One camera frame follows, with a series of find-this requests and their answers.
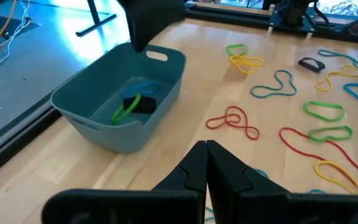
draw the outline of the yellow rubber band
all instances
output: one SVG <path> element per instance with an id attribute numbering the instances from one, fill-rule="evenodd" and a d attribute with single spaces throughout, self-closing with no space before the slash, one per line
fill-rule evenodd
<path id="1" fill-rule="evenodd" d="M 334 88 L 334 85 L 332 83 L 332 81 L 329 79 L 329 76 L 330 75 L 343 75 L 343 76 L 347 76 L 347 77 L 358 77 L 358 75 L 355 75 L 355 74 L 349 74 L 349 73 L 345 73 L 344 71 L 347 69 L 347 68 L 352 68 L 354 69 L 355 71 L 358 72 L 358 68 L 356 68 L 355 66 L 352 66 L 352 65 L 345 65 L 343 66 L 343 69 L 341 71 L 332 71 L 332 72 L 329 72 L 325 78 L 323 78 L 322 80 L 318 81 L 316 83 L 316 88 L 318 90 L 321 90 L 321 91 L 331 91 L 333 88 Z M 320 84 L 324 83 L 325 81 L 328 82 L 329 84 L 329 88 L 323 88 L 320 86 Z"/>
<path id="2" fill-rule="evenodd" d="M 233 55 L 230 57 L 230 61 L 240 70 L 240 72 L 248 75 L 255 71 L 255 67 L 261 66 L 264 64 L 263 59 L 258 57 L 246 57 L 246 56 L 240 56 L 240 55 Z M 251 70 L 244 71 L 239 64 L 248 65 Z"/>
<path id="3" fill-rule="evenodd" d="M 345 175 L 347 175 L 347 177 L 349 179 L 352 180 L 352 182 L 356 185 L 356 187 L 358 188 L 358 181 L 355 180 L 355 178 L 353 178 L 353 176 L 350 175 L 350 173 L 343 169 L 340 165 L 332 162 L 332 161 L 320 161 L 316 164 L 316 166 L 314 167 L 317 175 L 319 175 L 321 178 L 323 178 L 324 180 L 328 180 L 330 182 L 333 182 L 335 184 L 338 184 L 339 186 L 343 187 L 344 189 L 346 189 L 347 191 L 349 191 L 350 193 L 352 194 L 357 194 L 357 192 L 353 191 L 352 189 L 350 189 L 349 187 L 346 187 L 342 182 L 338 181 L 338 180 L 335 180 L 335 179 L 332 179 L 332 178 L 329 178 L 329 177 L 326 177 L 325 175 L 323 175 L 322 173 L 320 173 L 320 170 L 318 169 L 318 166 L 320 166 L 321 164 L 329 164 L 337 169 L 339 169 L 340 171 L 342 171 Z"/>

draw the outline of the bin handle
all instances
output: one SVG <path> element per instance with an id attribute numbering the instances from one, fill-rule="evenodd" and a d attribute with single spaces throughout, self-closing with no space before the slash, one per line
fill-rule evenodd
<path id="1" fill-rule="evenodd" d="M 146 56 L 148 56 L 148 58 L 151 58 L 154 60 L 160 60 L 163 62 L 166 62 L 168 60 L 168 55 L 163 54 L 163 53 L 158 53 L 155 51 L 151 51 L 151 50 L 146 50 Z"/>
<path id="2" fill-rule="evenodd" d="M 148 57 L 148 58 L 151 58 L 151 59 L 154 59 L 154 60 L 159 60 L 159 61 L 162 61 L 162 62 L 167 62 L 170 60 L 170 57 L 168 55 L 171 55 L 172 54 L 172 49 L 167 49 L 165 47 L 158 47 L 158 46 L 154 46 L 154 45 L 148 45 L 146 46 L 145 50 L 143 51 L 145 56 Z M 163 54 L 167 57 L 166 60 L 161 60 L 161 59 L 158 59 L 158 58 L 154 58 L 154 57 L 150 57 L 147 52 L 152 52 L 152 53 L 157 53 L 157 54 Z"/>
<path id="3" fill-rule="evenodd" d="M 80 126 L 84 127 L 84 128 L 88 128 L 88 129 L 92 129 L 93 131 L 97 131 L 97 132 L 100 132 L 100 130 L 93 126 L 93 125 L 90 125 L 90 124 L 87 124 L 85 123 L 84 121 L 80 121 L 76 118 L 70 118 L 72 121 L 74 121 L 75 123 L 79 124 Z"/>

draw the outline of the metal frame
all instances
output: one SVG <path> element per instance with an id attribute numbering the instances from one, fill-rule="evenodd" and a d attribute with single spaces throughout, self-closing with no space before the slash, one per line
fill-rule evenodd
<path id="1" fill-rule="evenodd" d="M 356 34 L 347 34 L 342 32 L 328 32 L 323 29 L 306 30 L 304 27 L 297 28 L 293 26 L 285 26 L 273 15 L 263 15 L 256 14 L 251 12 L 240 12 L 227 9 L 218 9 L 212 7 L 203 7 L 197 6 L 195 4 L 185 7 L 185 16 L 187 18 L 199 19 L 211 22 L 221 22 L 225 24 L 232 24 L 238 26 L 247 26 L 254 27 L 259 29 L 268 29 L 273 27 L 274 31 L 278 32 L 288 32 L 296 35 L 306 35 L 307 33 L 313 33 L 315 37 L 322 37 L 326 39 L 334 40 L 343 40 L 348 42 L 358 43 L 358 33 Z M 306 19 L 303 21 L 306 25 L 309 24 Z M 325 23 L 315 21 L 315 24 L 319 27 L 324 27 Z M 330 26 L 338 26 L 342 24 L 330 24 Z"/>
<path id="2" fill-rule="evenodd" d="M 89 5 L 89 9 L 91 11 L 91 15 L 92 15 L 92 19 L 94 24 L 82 31 L 76 32 L 75 34 L 78 37 L 83 37 L 84 35 L 88 34 L 89 32 L 91 32 L 92 30 L 94 30 L 95 28 L 97 28 L 98 26 L 101 26 L 113 19 L 115 19 L 117 17 L 117 14 L 112 14 L 110 16 L 108 16 L 107 18 L 100 20 L 99 18 L 99 14 L 98 14 L 98 10 L 94 4 L 94 0 L 87 0 L 88 5 Z"/>

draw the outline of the green rubber band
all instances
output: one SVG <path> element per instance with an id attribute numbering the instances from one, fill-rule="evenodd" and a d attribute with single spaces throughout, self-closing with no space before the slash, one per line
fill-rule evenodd
<path id="1" fill-rule="evenodd" d="M 337 52 L 330 52 L 329 50 L 318 50 L 317 54 L 320 55 L 320 56 L 323 56 L 323 57 L 344 57 L 344 58 L 347 58 L 347 59 L 352 61 L 353 66 L 358 68 L 358 60 L 356 60 L 355 58 L 350 57 L 350 56 L 348 56 L 346 54 L 340 54 L 340 53 L 337 53 Z"/>
<path id="2" fill-rule="evenodd" d="M 319 133 L 321 131 L 327 131 L 327 130 L 345 130 L 347 131 L 348 135 L 344 136 L 344 137 L 335 137 L 335 136 L 325 136 L 323 138 L 317 138 L 314 135 L 316 133 Z M 316 141 L 316 142 L 325 142 L 327 140 L 346 140 L 346 139 L 350 139 L 353 136 L 353 130 L 348 127 L 348 126 L 337 126 L 337 127 L 328 127 L 328 128 L 319 128 L 319 129 L 312 129 L 309 131 L 309 137 L 311 140 Z"/>
<path id="3" fill-rule="evenodd" d="M 235 55 L 245 55 L 248 52 L 248 47 L 245 44 L 232 44 L 226 47 L 226 52 L 228 55 L 233 56 L 234 54 L 230 52 L 231 48 L 245 48 L 244 53 L 235 54 Z"/>
<path id="4" fill-rule="evenodd" d="M 339 114 L 336 118 L 326 118 L 321 114 L 310 111 L 308 109 L 308 105 L 316 105 L 316 106 L 323 106 L 323 107 L 327 107 L 327 108 L 339 109 L 339 110 L 341 110 L 341 114 Z M 327 121 L 327 122 L 340 121 L 343 119 L 343 117 L 345 117 L 345 109 L 341 105 L 336 105 L 336 104 L 332 104 L 332 103 L 324 103 L 324 102 L 320 102 L 320 101 L 309 101 L 309 102 L 303 104 L 303 110 L 306 113 L 308 113 L 309 115 L 314 116 L 315 118 L 321 119 L 323 121 Z"/>
<path id="5" fill-rule="evenodd" d="M 256 95 L 256 94 L 254 93 L 254 89 L 256 89 L 256 88 L 263 88 L 263 89 L 272 90 L 272 91 L 280 91 L 280 90 L 282 90 L 282 89 L 284 88 L 284 84 L 283 84 L 283 82 L 277 77 L 277 74 L 278 74 L 279 72 L 284 72 L 284 73 L 286 73 L 286 74 L 288 74 L 288 75 L 290 76 L 290 85 L 291 85 L 292 88 L 294 89 L 294 92 L 293 92 L 293 93 L 269 93 L 268 95 L 264 95 L 264 96 L 262 96 L 262 95 Z M 269 86 L 256 85 L 256 86 L 254 86 L 254 87 L 251 88 L 251 91 L 250 91 L 251 95 L 254 96 L 254 97 L 256 97 L 256 98 L 263 99 L 263 98 L 267 98 L 267 97 L 273 96 L 273 95 L 293 96 L 293 95 L 296 94 L 297 89 L 296 89 L 295 85 L 292 83 L 292 75 L 291 75 L 290 72 L 288 72 L 288 71 L 286 71 L 286 70 L 277 70 L 277 71 L 274 73 L 274 78 L 279 82 L 279 84 L 280 84 L 280 87 L 279 87 L 279 88 L 272 88 L 272 87 L 269 87 Z"/>
<path id="6" fill-rule="evenodd" d="M 136 94 L 136 98 L 134 100 L 134 102 L 128 107 L 128 110 L 126 110 L 120 117 L 119 114 L 124 110 L 124 105 L 121 105 L 116 112 L 114 112 L 114 114 L 111 117 L 111 122 L 113 124 L 119 124 L 122 121 L 124 121 L 128 115 L 132 112 L 132 110 L 134 110 L 134 108 L 136 107 L 136 105 L 138 104 L 138 102 L 140 101 L 141 95 L 138 93 Z"/>

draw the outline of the table leg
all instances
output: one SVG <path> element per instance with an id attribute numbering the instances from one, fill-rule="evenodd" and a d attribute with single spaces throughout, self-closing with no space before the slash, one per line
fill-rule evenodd
<path id="1" fill-rule="evenodd" d="M 92 19 L 93 19 L 93 22 L 94 24 L 82 31 L 79 31 L 79 32 L 76 32 L 75 34 L 78 36 L 78 37 L 82 37 L 84 35 L 86 35 L 87 33 L 91 32 L 92 30 L 94 30 L 95 28 L 97 28 L 98 26 L 101 26 L 107 22 L 109 22 L 110 20 L 114 19 L 117 17 L 116 14 L 113 14 L 113 15 L 110 15 L 108 16 L 107 18 L 103 19 L 102 21 L 100 21 L 100 18 L 99 18 L 99 14 L 98 14 L 98 10 L 94 4 L 94 0 L 87 0 L 88 2 L 88 5 L 89 5 L 89 9 L 91 10 L 91 15 L 92 15 Z"/>

